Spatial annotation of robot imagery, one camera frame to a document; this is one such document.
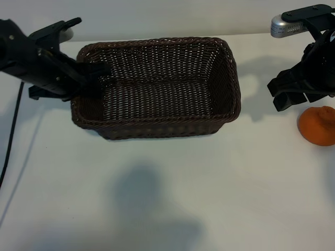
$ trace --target white wall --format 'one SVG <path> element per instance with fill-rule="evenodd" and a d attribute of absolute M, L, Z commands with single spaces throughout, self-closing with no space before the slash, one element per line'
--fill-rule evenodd
<path fill-rule="evenodd" d="M 316 0 L 2 0 L 26 33 L 81 17 L 73 41 L 268 32 L 273 16 Z M 323 4 L 335 7 L 334 1 Z"/>

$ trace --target white surface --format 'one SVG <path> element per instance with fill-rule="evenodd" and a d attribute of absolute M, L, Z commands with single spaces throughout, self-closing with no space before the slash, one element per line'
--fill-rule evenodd
<path fill-rule="evenodd" d="M 271 19 L 315 0 L 2 0 L 1 19 L 27 35 L 82 17 L 74 41 L 270 32 Z M 321 3 L 334 7 L 334 1 Z"/>
<path fill-rule="evenodd" d="M 223 38 L 242 112 L 211 136 L 106 141 L 72 123 L 69 103 L 25 89 L 0 190 L 0 250 L 334 250 L 335 148 L 308 143 L 296 119 L 335 99 L 278 113 L 266 87 L 312 38 Z M 62 49 L 76 56 L 87 43 Z M 0 76 L 15 85 L 1 85 L 6 114 L 18 81 Z"/>

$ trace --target brown wicker basket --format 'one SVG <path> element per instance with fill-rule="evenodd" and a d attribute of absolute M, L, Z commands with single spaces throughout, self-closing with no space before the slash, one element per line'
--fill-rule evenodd
<path fill-rule="evenodd" d="M 106 139 L 204 135 L 236 119 L 236 63 L 219 38 L 163 38 L 85 46 L 80 62 L 105 62 L 102 99 L 76 97 L 72 119 Z"/>

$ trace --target robotic arm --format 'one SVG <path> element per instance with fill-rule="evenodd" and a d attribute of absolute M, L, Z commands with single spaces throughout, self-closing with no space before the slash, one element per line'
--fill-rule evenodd
<path fill-rule="evenodd" d="M 60 52 L 59 44 L 72 38 L 71 27 L 81 18 L 60 21 L 26 37 L 11 20 L 0 20 L 0 71 L 34 84 L 29 97 L 99 97 L 94 80 L 110 73 L 103 64 L 79 63 Z"/>
<path fill-rule="evenodd" d="M 271 35 L 283 38 L 309 31 L 309 44 L 297 65 L 282 71 L 267 85 L 277 111 L 326 96 L 335 96 L 335 9 L 315 5 L 285 12 L 272 19 Z"/>

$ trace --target white table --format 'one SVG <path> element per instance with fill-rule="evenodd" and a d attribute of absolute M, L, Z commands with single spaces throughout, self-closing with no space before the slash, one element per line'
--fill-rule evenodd
<path fill-rule="evenodd" d="M 0 250 L 334 250 L 335 148 L 307 142 L 296 120 L 335 99 L 277 112 L 266 87 L 311 36 L 222 38 L 242 111 L 211 136 L 106 141 L 73 124 L 68 102 L 31 100 L 26 86 L 0 190 Z M 86 44 L 62 50 L 75 57 Z M 19 81 L 0 77 L 3 160 Z"/>

